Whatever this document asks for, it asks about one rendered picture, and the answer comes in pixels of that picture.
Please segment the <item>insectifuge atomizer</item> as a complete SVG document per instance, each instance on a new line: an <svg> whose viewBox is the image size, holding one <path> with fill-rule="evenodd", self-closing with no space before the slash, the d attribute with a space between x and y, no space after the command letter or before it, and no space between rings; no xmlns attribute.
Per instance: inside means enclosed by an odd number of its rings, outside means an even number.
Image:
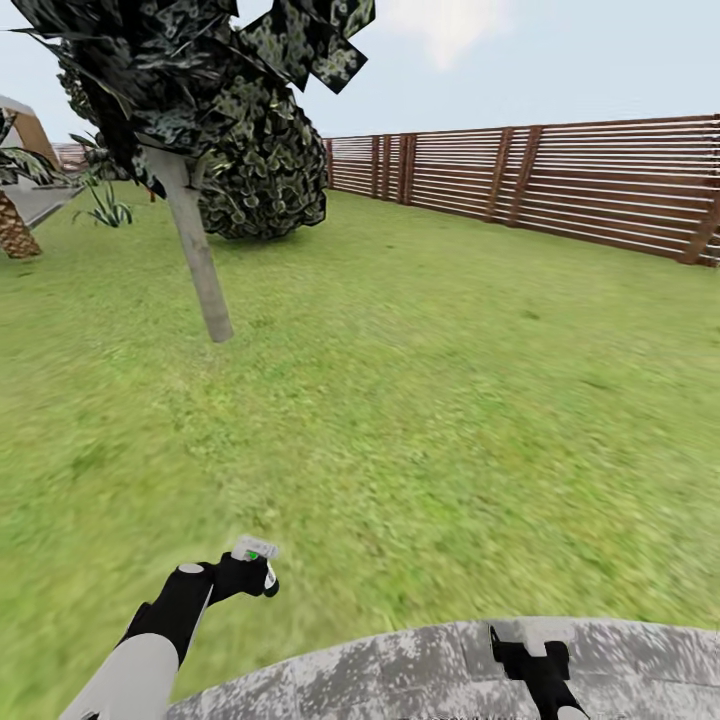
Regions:
<svg viewBox="0 0 720 720"><path fill-rule="evenodd" d="M268 573L263 587L263 595L265 595L265 597L273 597L273 595L276 595L277 591L279 591L279 580L278 577L275 576L271 565L267 564L267 566Z"/></svg>

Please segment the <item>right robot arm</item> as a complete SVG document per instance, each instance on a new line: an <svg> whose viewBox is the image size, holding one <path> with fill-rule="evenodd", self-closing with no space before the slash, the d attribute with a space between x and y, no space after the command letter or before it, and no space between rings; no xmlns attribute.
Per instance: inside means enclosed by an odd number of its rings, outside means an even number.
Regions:
<svg viewBox="0 0 720 720"><path fill-rule="evenodd" d="M570 679L564 642L575 639L566 621L521 623L523 643L492 640L495 661L507 679L525 680L541 720L591 720L565 684Z"/></svg>

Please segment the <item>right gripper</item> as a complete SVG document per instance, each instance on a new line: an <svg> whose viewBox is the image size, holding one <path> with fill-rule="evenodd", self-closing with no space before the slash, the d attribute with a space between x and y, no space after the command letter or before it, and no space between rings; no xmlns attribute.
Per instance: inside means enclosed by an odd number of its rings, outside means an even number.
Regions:
<svg viewBox="0 0 720 720"><path fill-rule="evenodd" d="M531 657L523 643L502 643L498 637L492 640L495 661L503 663L507 679L525 680L532 694L536 680L540 678L570 679L568 654L560 641L545 641L547 655Z"/></svg>

